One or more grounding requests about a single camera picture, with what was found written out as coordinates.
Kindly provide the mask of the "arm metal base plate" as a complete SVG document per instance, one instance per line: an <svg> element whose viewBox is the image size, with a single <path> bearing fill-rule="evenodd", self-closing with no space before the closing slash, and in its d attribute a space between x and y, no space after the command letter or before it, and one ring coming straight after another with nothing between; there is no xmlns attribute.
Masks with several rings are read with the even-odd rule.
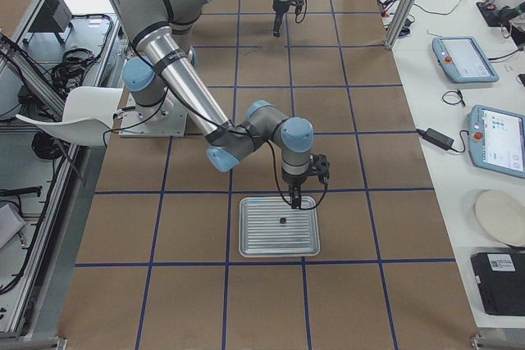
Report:
<svg viewBox="0 0 525 350"><path fill-rule="evenodd" d="M183 137L187 111L171 92L162 105L141 107L130 95L126 105L133 110L121 112L119 135L123 138Z"/></svg>

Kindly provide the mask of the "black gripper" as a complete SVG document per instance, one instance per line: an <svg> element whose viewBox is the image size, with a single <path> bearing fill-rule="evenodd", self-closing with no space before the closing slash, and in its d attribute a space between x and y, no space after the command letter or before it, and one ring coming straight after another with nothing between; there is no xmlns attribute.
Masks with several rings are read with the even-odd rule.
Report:
<svg viewBox="0 0 525 350"><path fill-rule="evenodd" d="M287 11L288 11L287 8L286 9L275 10L275 19L274 19L274 24L275 25L281 25L282 24L283 17L285 16Z"/></svg>
<svg viewBox="0 0 525 350"><path fill-rule="evenodd" d="M301 208L302 185L308 179L305 174L292 175L283 173L282 179L288 184L288 195L290 197L290 206Z"/></svg>

